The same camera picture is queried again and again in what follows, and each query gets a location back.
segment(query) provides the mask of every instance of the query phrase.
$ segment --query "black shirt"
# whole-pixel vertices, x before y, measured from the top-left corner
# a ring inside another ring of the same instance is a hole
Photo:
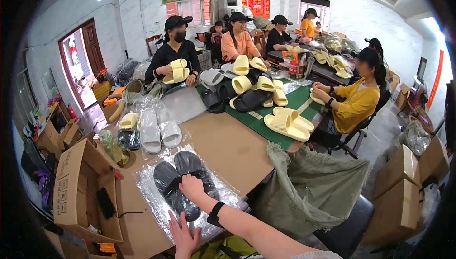
[[[165,43],[161,48],[157,50],[157,52],[155,52],[154,57],[152,57],[151,64],[145,72],[145,83],[149,84],[155,79],[153,73],[154,69],[157,69],[161,66],[167,66],[169,63],[171,63],[171,61],[180,58],[184,58],[187,61],[187,68],[190,69],[190,74],[193,71],[196,71],[198,73],[201,71],[201,66],[199,64],[195,45],[190,40],[184,39],[177,52],[174,51],[174,49],[172,49],[168,43]]]
[[[277,31],[277,29],[273,28],[268,34],[268,41],[266,42],[266,55],[268,54],[269,51],[274,50],[273,46],[275,44],[284,45],[285,42],[289,42],[290,40],[291,40],[291,37],[287,33],[282,32],[282,35],[281,35]]]

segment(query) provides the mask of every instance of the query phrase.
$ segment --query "fire extinguisher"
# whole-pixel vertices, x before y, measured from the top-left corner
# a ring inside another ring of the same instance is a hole
[[[71,116],[72,119],[75,119],[74,121],[76,122],[76,121],[77,121],[77,116],[76,116],[76,114],[74,113],[74,110],[73,110],[73,108],[71,107],[71,104],[68,105],[68,113],[70,114],[70,116]]]

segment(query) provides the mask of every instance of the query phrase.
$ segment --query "orange shirt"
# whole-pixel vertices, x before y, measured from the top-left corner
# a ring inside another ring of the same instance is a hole
[[[307,33],[308,38],[313,38],[315,35],[315,25],[312,21],[304,19],[301,22],[301,29]]]
[[[247,55],[257,52],[259,56],[259,51],[252,41],[252,37],[248,32],[242,32],[238,37],[236,37],[237,47],[234,47],[233,39],[229,32],[226,32],[222,35],[222,56],[223,60],[230,61],[233,56]]]

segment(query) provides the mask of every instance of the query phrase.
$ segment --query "doorway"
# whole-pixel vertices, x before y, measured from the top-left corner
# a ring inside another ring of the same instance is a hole
[[[95,20],[92,18],[58,41],[63,71],[70,88],[84,111],[97,102],[91,90],[105,69],[101,56]]]

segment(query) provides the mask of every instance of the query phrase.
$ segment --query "black phone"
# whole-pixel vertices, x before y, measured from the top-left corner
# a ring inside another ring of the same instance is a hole
[[[106,219],[110,219],[116,214],[114,204],[109,198],[108,191],[106,191],[106,188],[97,191],[97,199],[98,203],[100,203],[101,212],[103,213],[103,216],[105,216]]]

